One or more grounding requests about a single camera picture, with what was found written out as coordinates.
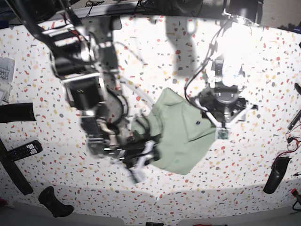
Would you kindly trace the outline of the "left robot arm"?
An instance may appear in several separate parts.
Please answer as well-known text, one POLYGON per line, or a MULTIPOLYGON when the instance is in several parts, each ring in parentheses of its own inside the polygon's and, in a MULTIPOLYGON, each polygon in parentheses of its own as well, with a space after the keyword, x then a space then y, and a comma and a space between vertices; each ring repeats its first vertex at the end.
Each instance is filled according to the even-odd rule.
POLYGON ((205 88, 186 100, 199 109, 202 117, 215 127, 215 139, 229 139, 235 123, 245 121, 258 105, 241 96, 246 87, 244 63, 251 53, 252 28, 262 19, 262 0, 225 0, 222 15, 226 21, 213 36, 201 68, 186 82, 205 75, 205 88))

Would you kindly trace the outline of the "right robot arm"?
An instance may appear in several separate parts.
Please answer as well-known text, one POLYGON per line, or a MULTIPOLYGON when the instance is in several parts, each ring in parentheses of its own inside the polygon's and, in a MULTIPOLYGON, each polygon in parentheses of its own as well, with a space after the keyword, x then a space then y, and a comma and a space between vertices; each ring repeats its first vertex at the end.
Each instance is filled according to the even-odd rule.
POLYGON ((135 184, 142 182, 144 166, 159 159, 156 139, 144 114, 135 118, 143 133, 134 131, 127 138, 117 123, 109 123, 108 95, 120 104, 121 120, 128 114, 128 103, 104 83, 96 35, 83 25, 67 0, 9 0, 7 4, 30 34, 49 48, 53 74, 63 85, 69 105, 81 112, 90 154, 110 157, 129 172, 135 184))

